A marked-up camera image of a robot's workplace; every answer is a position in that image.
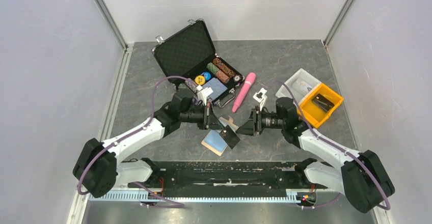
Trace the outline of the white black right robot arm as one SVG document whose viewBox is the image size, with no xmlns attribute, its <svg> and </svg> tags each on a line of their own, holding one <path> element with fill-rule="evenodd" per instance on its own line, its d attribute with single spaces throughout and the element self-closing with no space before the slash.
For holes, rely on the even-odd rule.
<svg viewBox="0 0 432 224">
<path fill-rule="evenodd" d="M 289 97 L 276 100 L 275 112 L 253 109 L 236 132 L 256 136 L 266 128 L 279 129 L 288 143 L 321 159 L 308 158 L 295 167 L 294 181 L 298 186 L 313 183 L 333 189 L 361 213 L 381 203 L 389 209 L 388 198 L 395 193 L 395 187 L 376 153 L 350 149 L 322 135 L 300 118 Z"/>
</svg>

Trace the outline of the beige leather card holder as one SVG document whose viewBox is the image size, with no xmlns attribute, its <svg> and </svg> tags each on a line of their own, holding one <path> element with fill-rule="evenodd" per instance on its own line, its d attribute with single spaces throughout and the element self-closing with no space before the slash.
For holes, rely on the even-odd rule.
<svg viewBox="0 0 432 224">
<path fill-rule="evenodd" d="M 227 119 L 220 117 L 220 122 L 226 126 L 229 125 L 233 131 L 236 131 L 239 126 L 234 123 L 234 119 L 229 116 Z M 224 151 L 229 148 L 228 144 L 220 136 L 220 131 L 211 130 L 207 136 L 201 141 L 201 145 L 212 151 L 217 156 L 221 156 Z"/>
</svg>

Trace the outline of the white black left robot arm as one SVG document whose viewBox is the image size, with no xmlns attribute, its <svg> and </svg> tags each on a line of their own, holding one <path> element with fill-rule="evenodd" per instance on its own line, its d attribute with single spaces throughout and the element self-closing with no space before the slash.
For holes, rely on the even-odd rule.
<svg viewBox="0 0 432 224">
<path fill-rule="evenodd" d="M 78 193 L 99 198 L 116 184 L 137 182 L 156 186 L 160 173 L 150 163 L 144 160 L 125 162 L 125 159 L 144 146 L 167 137 L 179 129 L 181 123 L 195 123 L 201 130 L 225 130 L 210 102 L 194 105 L 188 92 L 176 92 L 171 101 L 154 110 L 133 129 L 102 142 L 92 138 L 84 144 L 72 170 L 78 180 Z"/>
</svg>

